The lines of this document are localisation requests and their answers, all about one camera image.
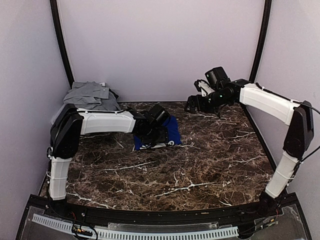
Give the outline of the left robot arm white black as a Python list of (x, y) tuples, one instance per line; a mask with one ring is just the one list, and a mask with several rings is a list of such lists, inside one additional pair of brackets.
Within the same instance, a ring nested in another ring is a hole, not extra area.
[(72, 158), (78, 152), (80, 137), (95, 133), (128, 133), (143, 145), (154, 147), (169, 141), (165, 124), (171, 115), (160, 104), (141, 112), (133, 108), (119, 111), (89, 110), (66, 104), (50, 129), (48, 197), (51, 210), (60, 218), (71, 213), (66, 184)]

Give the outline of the grey button shirt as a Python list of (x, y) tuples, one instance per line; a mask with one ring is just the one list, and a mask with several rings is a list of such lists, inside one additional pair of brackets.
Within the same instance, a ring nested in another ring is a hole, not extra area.
[(63, 99), (64, 104), (73, 104), (78, 109), (94, 111), (120, 111), (117, 99), (109, 87), (95, 81), (74, 82)]

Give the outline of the blue printed t-shirt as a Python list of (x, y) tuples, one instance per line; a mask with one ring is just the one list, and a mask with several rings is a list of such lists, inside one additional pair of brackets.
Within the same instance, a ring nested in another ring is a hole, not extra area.
[(179, 126), (177, 118), (171, 115), (162, 125), (164, 127), (165, 140), (157, 143), (142, 143), (141, 139), (134, 136), (134, 150), (148, 150), (164, 147), (178, 146), (182, 144), (181, 135), (179, 132)]

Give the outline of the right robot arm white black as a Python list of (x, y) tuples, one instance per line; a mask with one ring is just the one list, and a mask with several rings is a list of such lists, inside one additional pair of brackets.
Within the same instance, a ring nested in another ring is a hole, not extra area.
[(311, 103), (281, 96), (258, 83), (229, 79), (209, 83), (196, 80), (197, 95), (188, 97), (184, 110), (219, 115), (221, 108), (235, 103), (257, 109), (287, 127), (283, 140), (282, 156), (274, 173), (259, 196), (255, 213), (266, 217), (280, 204), (287, 186), (294, 180), (301, 164), (307, 159), (305, 152), (314, 138), (314, 122)]

